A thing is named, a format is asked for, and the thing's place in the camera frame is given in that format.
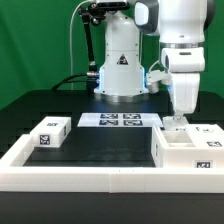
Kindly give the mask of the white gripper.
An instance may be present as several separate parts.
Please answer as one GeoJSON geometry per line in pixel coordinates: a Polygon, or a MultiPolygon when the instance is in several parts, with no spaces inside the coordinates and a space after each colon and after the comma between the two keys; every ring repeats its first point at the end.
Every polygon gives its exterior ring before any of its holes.
{"type": "Polygon", "coordinates": [[[163,48],[161,63],[168,75],[173,120],[188,123],[184,114],[191,114],[196,108],[200,73],[205,69],[204,48],[163,48]]]}

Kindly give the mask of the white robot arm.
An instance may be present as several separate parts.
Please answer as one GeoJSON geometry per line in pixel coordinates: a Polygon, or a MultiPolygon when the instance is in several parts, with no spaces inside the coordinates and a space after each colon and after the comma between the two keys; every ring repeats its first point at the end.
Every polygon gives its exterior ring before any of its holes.
{"type": "Polygon", "coordinates": [[[174,115],[163,122],[182,125],[194,112],[200,72],[205,68],[204,31],[215,15],[214,0],[95,0],[106,11],[105,62],[95,94],[111,101],[131,100],[167,86],[174,115]],[[140,64],[140,35],[159,38],[163,71],[140,64]]]}

